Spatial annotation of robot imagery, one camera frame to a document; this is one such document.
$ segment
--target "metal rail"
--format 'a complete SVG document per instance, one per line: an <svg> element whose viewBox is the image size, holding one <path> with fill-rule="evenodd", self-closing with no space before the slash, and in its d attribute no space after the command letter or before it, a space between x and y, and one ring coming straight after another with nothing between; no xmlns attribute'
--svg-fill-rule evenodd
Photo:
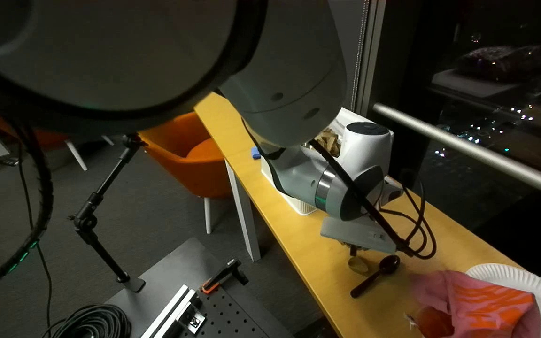
<svg viewBox="0 0 541 338"><path fill-rule="evenodd" d="M527 167L520 161L514 161L511 158L505 158L497 152L492 152L492 150L486 150L482 146L477 146L473 143L467 143L464 139L458 139L435 126L430 126L422 120L417 120L409 114L403 114L392 107L387 107L387 105L381 105L381 103L373 103L372 105L375 113L409 128L409 129L415 129L418 131L420 135L426 135L428 139L434 139L437 143L443 143L445 146L450 146L484 165L490 165L494 167L495 171L501 171L509 176L514 176L518 178L520 182L526 182L527 186L535 188L535 190L541 190L541 171L533 169L533 167Z"/></svg>

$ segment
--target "wooden table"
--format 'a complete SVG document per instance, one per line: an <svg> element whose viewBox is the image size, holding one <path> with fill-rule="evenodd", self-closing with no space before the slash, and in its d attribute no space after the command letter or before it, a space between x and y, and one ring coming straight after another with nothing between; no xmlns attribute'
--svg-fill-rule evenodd
<svg viewBox="0 0 541 338"><path fill-rule="evenodd" d="M409 274L437 268L467 270L479 263L516 265L428 205L424 216L437 238L437 253L428 261L400 253L403 265L394 276L379 280L360 298L351 298L351 287L360 283L364 276L347 267L347 248L343 244L319 235L325 212L315 210L310 216L293 212L274 186L261 175L261 163L251 160L249 150L253 145L244 131L238 113L227 99L210 94L195 111L255 208L264 218L274 238L315 297L319 308L343 338L418 336L418 332L409 329L409 321L405 319L405 314L413 308L407 287ZM387 206L415 216L411 205L402 197ZM387 216L387 220L402 237L403 231L409 229L409 223L402 218ZM372 265L377 265L385 253L360 252L360 255Z"/></svg>

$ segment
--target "metal stand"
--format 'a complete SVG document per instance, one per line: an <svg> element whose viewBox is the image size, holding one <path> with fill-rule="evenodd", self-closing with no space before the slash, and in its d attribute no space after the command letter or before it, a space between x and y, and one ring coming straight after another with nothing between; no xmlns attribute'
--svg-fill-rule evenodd
<svg viewBox="0 0 541 338"><path fill-rule="evenodd" d="M142 280L131 282L129 274L124 272L118 267L118 263L101 246L101 242L97 240L97 235L94 233L94 227L97 225L97 218L94 216L94 212L103 201L105 190L112 184L112 180L122 171L122 167L135 156L140 145L142 141L135 133L129 133L124 137L125 150L122 152L120 160L116 161L112 171L107 175L107 178L99 184L99 188L86 199L80 212L77 216L71 216L71 222L78 229L77 233L80 235L80 238L99 253L99 257L107 263L107 267L116 274L116 282L124 283L124 287L135 293L139 293L144 287L144 282Z"/></svg>

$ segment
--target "microphone stand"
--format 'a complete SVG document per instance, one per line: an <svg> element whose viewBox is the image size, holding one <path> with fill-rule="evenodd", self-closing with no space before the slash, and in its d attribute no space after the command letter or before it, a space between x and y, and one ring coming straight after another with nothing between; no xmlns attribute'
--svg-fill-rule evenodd
<svg viewBox="0 0 541 338"><path fill-rule="evenodd" d="M107 267L116 274L116 282L124 287L131 289L133 293L139 293L144 287L144 282L140 278L131 280L127 272L120 268L120 265L110 257L110 253L101 246L97 240L97 235L94 233L94 227L97 225L97 218L94 216L95 208L103 201L105 190L112 184L112 180L118 176L122 167L135 156L139 146L144 145L137 133L124 135L124 152L120 154L120 160L110 169L107 178L99 184L99 188L86 199L80 212L71 216L69 220L78 229L77 233L80 238L92 246L99 257L107 263Z"/></svg>

